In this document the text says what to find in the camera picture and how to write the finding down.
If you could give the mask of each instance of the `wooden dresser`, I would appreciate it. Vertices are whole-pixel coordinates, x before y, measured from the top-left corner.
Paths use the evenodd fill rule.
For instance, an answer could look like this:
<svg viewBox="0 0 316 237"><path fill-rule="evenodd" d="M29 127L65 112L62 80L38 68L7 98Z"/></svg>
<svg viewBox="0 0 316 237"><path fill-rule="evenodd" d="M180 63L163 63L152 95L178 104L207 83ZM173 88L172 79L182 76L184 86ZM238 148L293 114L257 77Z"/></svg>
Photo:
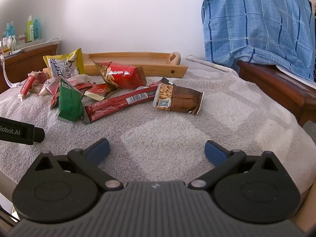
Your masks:
<svg viewBox="0 0 316 237"><path fill-rule="evenodd" d="M18 83L27 78L31 71L42 71L47 67L43 56L56 55L57 44L19 53L5 59L5 71L11 83ZM0 94L8 90L2 66L0 68Z"/></svg>

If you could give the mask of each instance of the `wooden tray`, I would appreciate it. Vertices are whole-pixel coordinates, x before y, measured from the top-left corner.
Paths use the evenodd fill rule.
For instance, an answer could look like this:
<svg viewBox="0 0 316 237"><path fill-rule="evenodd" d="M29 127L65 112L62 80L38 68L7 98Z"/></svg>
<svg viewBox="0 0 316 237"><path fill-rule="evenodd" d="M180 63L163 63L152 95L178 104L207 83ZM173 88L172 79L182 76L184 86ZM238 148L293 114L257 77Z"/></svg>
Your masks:
<svg viewBox="0 0 316 237"><path fill-rule="evenodd" d="M94 65L95 62L115 61L122 64L142 66L145 76L162 76L182 78L188 69L180 66L181 55L173 53L155 52L109 52L109 53L83 53L84 70L87 75L100 75Z"/></svg>

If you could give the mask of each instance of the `bottle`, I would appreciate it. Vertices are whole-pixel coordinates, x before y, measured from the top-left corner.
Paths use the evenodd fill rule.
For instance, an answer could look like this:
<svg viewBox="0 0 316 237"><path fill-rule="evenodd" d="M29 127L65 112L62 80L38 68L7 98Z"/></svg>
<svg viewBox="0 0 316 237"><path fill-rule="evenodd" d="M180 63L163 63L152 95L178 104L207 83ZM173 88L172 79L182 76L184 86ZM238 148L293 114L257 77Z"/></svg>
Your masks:
<svg viewBox="0 0 316 237"><path fill-rule="evenodd" d="M40 39L40 23L37 17L34 20L34 40Z"/></svg>
<svg viewBox="0 0 316 237"><path fill-rule="evenodd" d="M12 36L12 45L11 45L11 50L12 51L16 51L16 38L15 38L15 35Z"/></svg>
<svg viewBox="0 0 316 237"><path fill-rule="evenodd" d="M11 36L15 36L15 29L13 26L13 21L11 21L10 31L11 31Z"/></svg>
<svg viewBox="0 0 316 237"><path fill-rule="evenodd" d="M34 41L34 25L32 21L32 16L29 16L28 22L26 25L26 34L27 34L27 41Z"/></svg>
<svg viewBox="0 0 316 237"><path fill-rule="evenodd" d="M10 23L7 23L7 31L5 32L5 37L9 37L11 35L11 31L10 31Z"/></svg>

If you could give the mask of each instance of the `blue checkered shirt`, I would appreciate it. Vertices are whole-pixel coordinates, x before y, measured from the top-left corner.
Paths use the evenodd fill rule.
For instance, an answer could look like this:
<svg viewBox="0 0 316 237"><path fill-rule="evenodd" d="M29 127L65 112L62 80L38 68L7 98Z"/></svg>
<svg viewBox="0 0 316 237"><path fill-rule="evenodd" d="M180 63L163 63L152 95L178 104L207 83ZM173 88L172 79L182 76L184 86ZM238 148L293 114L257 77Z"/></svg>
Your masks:
<svg viewBox="0 0 316 237"><path fill-rule="evenodd" d="M206 60L284 66L313 81L315 18L308 0L204 0Z"/></svg>

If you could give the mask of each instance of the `bed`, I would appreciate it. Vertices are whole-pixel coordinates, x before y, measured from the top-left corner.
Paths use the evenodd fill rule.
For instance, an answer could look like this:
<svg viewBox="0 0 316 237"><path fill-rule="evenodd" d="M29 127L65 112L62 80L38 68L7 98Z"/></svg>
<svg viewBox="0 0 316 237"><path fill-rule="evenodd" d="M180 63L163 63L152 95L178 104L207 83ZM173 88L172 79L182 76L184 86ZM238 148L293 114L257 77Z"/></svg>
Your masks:
<svg viewBox="0 0 316 237"><path fill-rule="evenodd" d="M0 141L0 192L11 200L14 186L41 151L66 154L106 137L111 152L99 167L124 183L175 179L188 183L213 168L204 156L204 145L214 140L251 155L273 151L300 193L306 193L316 177L316 146L293 114L235 74L191 61L183 64L189 66L184 78L170 80L204 92L195 116L155 110L147 102L90 125L69 124L57 120L58 108L50 109L48 95L31 94L20 102L17 89L0 94L0 117L31 123L46 132L44 141L33 146ZM83 102L91 100L85 97Z"/></svg>

